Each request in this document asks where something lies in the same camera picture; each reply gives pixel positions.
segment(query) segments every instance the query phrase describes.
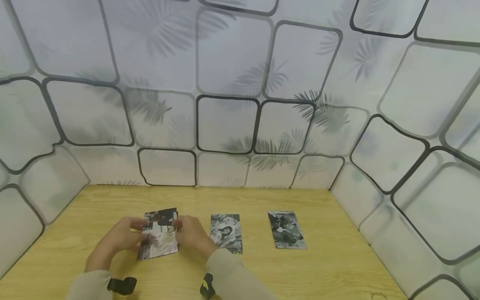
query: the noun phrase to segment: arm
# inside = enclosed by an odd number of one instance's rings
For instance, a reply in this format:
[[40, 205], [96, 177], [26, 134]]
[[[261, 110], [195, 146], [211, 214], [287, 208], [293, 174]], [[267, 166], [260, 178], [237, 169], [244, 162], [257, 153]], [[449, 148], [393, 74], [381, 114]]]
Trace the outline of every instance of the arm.
[[115, 224], [88, 256], [85, 271], [72, 283], [67, 300], [111, 300], [113, 295], [107, 290], [107, 284], [111, 279], [109, 269], [113, 257], [126, 249], [138, 251], [138, 243], [146, 235], [130, 229], [141, 230], [146, 223], [142, 219], [125, 217]]
[[180, 244], [194, 247], [207, 262], [213, 288], [222, 300], [274, 300], [275, 296], [227, 249], [219, 249], [197, 218], [180, 216], [174, 225]]

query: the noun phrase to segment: hand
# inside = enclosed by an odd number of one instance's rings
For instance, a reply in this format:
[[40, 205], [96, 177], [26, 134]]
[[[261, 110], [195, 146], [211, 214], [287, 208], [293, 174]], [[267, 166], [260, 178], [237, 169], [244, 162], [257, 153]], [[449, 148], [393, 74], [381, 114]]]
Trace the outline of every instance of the hand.
[[177, 229], [177, 242], [180, 245], [195, 248], [205, 259], [212, 255], [218, 246], [208, 237], [198, 218], [179, 216], [172, 223]]
[[138, 252], [140, 242], [147, 238], [147, 235], [141, 232], [131, 231], [130, 229], [142, 230], [148, 224], [147, 220], [123, 217], [98, 243], [102, 247], [110, 248], [112, 252], [118, 253], [123, 250], [132, 250]]
[[85, 272], [96, 270], [109, 270], [113, 257], [123, 250], [139, 250], [139, 243], [147, 235], [130, 229], [142, 230], [148, 224], [147, 220], [123, 217], [112, 229], [98, 242], [95, 249], [87, 259]]

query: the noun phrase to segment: table surface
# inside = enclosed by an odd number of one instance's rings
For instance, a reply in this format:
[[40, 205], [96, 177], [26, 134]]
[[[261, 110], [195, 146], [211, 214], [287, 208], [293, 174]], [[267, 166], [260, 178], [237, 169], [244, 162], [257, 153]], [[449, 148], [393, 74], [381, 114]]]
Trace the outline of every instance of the table surface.
[[[0, 280], [1, 298], [65, 299], [91, 250], [122, 216], [171, 207], [199, 217], [207, 230], [210, 214], [240, 214], [239, 256], [279, 299], [405, 299], [328, 191], [107, 185], [84, 189], [46, 229]], [[267, 210], [294, 211], [308, 249], [276, 249]], [[201, 299], [205, 264], [181, 247], [179, 253], [142, 262], [121, 252], [111, 271], [138, 279], [128, 300]]]

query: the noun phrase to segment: wrist strap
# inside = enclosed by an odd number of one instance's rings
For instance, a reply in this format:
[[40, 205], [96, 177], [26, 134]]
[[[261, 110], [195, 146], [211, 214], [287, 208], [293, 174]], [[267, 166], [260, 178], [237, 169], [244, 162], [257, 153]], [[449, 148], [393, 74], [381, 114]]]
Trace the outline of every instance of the wrist strap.
[[107, 290], [111, 290], [123, 296], [131, 295], [137, 285], [137, 279], [127, 277], [124, 280], [111, 278], [107, 284]]

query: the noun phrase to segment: left hand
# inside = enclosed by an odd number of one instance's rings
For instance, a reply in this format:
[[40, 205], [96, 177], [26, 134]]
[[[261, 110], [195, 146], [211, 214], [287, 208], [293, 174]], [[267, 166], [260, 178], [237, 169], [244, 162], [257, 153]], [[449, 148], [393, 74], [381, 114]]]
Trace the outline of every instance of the left hand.
[[147, 220], [134, 217], [123, 217], [98, 242], [87, 259], [85, 272], [109, 270], [113, 257], [120, 251], [132, 250], [138, 252], [140, 242], [147, 238], [147, 234], [131, 229], [142, 230], [148, 224]]
[[[140, 242], [147, 238], [147, 234], [141, 233], [142, 228], [147, 224], [148, 221], [144, 219], [129, 216], [123, 217], [98, 244], [110, 248], [115, 253], [123, 250], [138, 252]], [[140, 232], [131, 231], [130, 229], [139, 230]]]

